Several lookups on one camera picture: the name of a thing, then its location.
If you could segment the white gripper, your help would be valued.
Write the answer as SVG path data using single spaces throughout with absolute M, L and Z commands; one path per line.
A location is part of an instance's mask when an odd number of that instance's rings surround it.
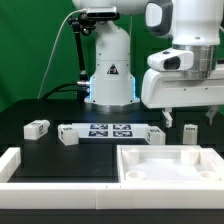
M 171 128 L 175 107 L 210 106 L 206 112 L 209 124 L 224 104 L 224 65 L 220 64 L 206 79 L 188 78 L 182 72 L 159 72 L 149 69 L 143 78 L 141 101 L 150 108 L 162 110 L 166 127 Z

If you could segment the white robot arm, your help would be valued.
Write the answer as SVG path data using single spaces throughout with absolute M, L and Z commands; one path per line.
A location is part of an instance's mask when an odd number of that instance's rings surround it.
M 72 0 L 84 32 L 96 33 L 96 71 L 85 103 L 122 111 L 143 103 L 160 108 L 166 125 L 178 107 L 207 106 L 216 115 L 224 104 L 224 65 L 217 63 L 224 0 Z M 114 24 L 121 15 L 143 14 L 148 30 L 170 37 L 172 46 L 147 58 L 141 97 L 130 74 L 130 37 Z

